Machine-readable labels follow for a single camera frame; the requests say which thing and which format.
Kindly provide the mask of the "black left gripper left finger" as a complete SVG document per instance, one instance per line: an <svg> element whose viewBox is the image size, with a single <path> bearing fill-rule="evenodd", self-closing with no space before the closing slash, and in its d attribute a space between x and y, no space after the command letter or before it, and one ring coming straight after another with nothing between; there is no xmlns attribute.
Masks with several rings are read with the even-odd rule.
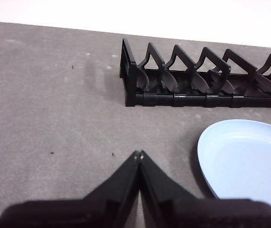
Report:
<svg viewBox="0 0 271 228"><path fill-rule="evenodd" d="M82 199L33 200L11 205L0 228L122 228L139 187L140 152Z"/></svg>

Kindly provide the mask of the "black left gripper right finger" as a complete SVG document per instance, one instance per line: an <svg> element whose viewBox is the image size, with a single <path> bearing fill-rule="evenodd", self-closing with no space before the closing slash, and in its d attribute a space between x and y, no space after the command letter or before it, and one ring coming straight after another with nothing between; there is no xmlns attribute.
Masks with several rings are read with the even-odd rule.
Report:
<svg viewBox="0 0 271 228"><path fill-rule="evenodd" d="M141 195L158 228L271 228L271 206L250 199L199 199L139 152Z"/></svg>

